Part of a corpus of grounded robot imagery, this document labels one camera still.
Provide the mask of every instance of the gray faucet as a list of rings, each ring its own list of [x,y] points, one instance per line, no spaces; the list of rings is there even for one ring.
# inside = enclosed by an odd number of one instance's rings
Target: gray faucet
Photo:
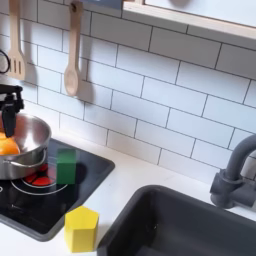
[[[215,175],[211,187],[211,200],[221,208],[230,209],[235,203],[252,207],[256,201],[256,185],[241,176],[246,158],[256,150],[256,135],[240,142],[234,149],[228,166]]]

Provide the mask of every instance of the green block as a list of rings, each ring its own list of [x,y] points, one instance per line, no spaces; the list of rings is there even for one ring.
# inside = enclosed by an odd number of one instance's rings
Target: green block
[[[74,149],[60,149],[57,157],[57,184],[75,184],[76,179],[76,151]]]

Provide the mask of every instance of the wooden shelf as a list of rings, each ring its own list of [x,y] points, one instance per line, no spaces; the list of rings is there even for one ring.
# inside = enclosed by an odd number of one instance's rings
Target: wooden shelf
[[[256,27],[240,25],[193,14],[144,5],[144,0],[124,1],[123,10],[155,18],[170,20],[186,25],[202,27],[227,34],[256,39]]]

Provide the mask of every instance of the white countertop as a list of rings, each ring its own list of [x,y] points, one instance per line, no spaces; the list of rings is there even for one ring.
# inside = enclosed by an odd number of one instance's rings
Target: white countertop
[[[133,193],[142,186],[163,185],[211,203],[210,185],[72,135],[53,132],[53,138],[110,159],[116,164],[116,168],[84,204],[100,214],[97,244]],[[256,213],[250,209],[235,207],[231,211],[254,221],[256,220]],[[0,241],[0,254],[3,256],[74,255],[69,252],[66,246],[63,229],[51,241],[38,242],[0,224]],[[96,252],[76,255],[96,256]]]

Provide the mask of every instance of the stainless steel pot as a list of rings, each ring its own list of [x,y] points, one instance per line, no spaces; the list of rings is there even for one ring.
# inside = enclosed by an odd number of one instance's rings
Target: stainless steel pot
[[[0,116],[0,131],[4,132]],[[51,128],[43,120],[18,114],[14,139],[21,153],[0,156],[0,180],[24,178],[36,172],[47,159]]]

